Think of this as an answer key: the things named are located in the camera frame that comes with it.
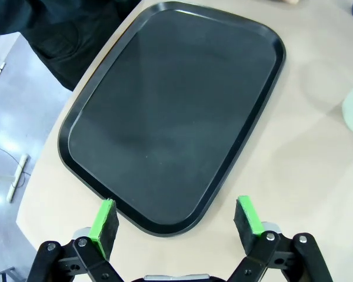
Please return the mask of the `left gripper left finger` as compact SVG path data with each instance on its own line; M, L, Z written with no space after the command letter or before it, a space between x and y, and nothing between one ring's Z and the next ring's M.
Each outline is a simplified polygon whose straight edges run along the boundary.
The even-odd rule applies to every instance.
M39 246L28 281L73 281L81 274L91 281L122 281L109 262L118 227L116 203L106 199L86 236L64 246L57 241Z

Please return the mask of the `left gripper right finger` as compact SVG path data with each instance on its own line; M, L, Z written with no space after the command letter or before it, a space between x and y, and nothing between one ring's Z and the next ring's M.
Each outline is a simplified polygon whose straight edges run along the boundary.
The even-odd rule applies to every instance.
M234 223L246 256L229 281L261 281L269 269L280 270L286 281L332 281L313 235L298 233L289 239L266 229L249 196L236 200Z

